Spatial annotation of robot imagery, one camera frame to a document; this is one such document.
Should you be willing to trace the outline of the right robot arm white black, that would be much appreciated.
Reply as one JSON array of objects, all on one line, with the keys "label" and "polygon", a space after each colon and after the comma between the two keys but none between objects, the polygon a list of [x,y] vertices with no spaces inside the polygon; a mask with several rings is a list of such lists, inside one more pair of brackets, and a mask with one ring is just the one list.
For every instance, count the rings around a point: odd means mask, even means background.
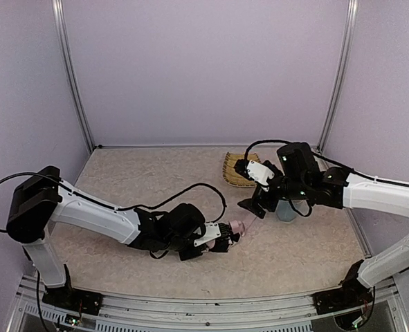
[{"label": "right robot arm white black", "polygon": [[[262,219],[280,201],[304,201],[308,209],[323,205],[336,209],[366,209],[409,219],[409,183],[368,176],[338,162],[323,171],[306,142],[287,142],[277,150],[281,164],[258,163],[247,156],[234,169],[257,187],[251,198],[238,205]],[[341,283],[348,292],[363,293],[397,273],[409,269],[409,233],[379,254],[356,262]]]}]

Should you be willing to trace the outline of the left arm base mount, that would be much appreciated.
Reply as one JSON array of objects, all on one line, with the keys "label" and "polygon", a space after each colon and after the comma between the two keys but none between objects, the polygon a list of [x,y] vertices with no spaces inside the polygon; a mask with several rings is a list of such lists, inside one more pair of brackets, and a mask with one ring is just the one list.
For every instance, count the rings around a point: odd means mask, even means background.
[{"label": "left arm base mount", "polygon": [[50,288],[45,291],[42,301],[57,308],[97,316],[103,295],[80,289]]}]

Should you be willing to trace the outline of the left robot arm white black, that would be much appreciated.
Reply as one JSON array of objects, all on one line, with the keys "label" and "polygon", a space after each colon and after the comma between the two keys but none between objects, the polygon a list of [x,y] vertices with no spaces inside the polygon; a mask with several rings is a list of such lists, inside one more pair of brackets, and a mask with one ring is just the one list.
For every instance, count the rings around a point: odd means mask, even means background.
[{"label": "left robot arm white black", "polygon": [[243,223],[206,221],[190,203],[165,212],[155,207],[120,207],[101,201],[62,180],[60,170],[54,166],[22,175],[26,180],[13,192],[6,231],[23,246],[48,291],[72,291],[70,272],[46,238],[49,221],[105,235],[130,248],[147,251],[154,259],[177,252],[182,261],[200,257],[205,251],[228,252],[244,233]]}]

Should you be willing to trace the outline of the pink umbrella black lining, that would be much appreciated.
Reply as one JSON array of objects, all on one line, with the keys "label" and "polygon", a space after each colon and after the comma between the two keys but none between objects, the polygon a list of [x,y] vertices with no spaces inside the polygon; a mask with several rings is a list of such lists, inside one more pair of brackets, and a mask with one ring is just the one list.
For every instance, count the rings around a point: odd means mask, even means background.
[{"label": "pink umbrella black lining", "polygon": [[231,247],[237,245],[247,230],[257,219],[254,215],[248,215],[245,219],[239,221],[229,221],[227,223],[218,223],[219,236],[216,239],[207,242],[209,252],[223,253],[228,252]]}]

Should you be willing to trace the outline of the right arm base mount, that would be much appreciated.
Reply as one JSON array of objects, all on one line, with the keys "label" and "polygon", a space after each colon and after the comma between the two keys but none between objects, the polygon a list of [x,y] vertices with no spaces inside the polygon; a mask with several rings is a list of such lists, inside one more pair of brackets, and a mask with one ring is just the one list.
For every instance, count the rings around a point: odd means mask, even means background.
[{"label": "right arm base mount", "polygon": [[371,291],[359,294],[354,290],[345,290],[343,288],[317,292],[312,297],[318,315],[362,306],[374,299]]}]

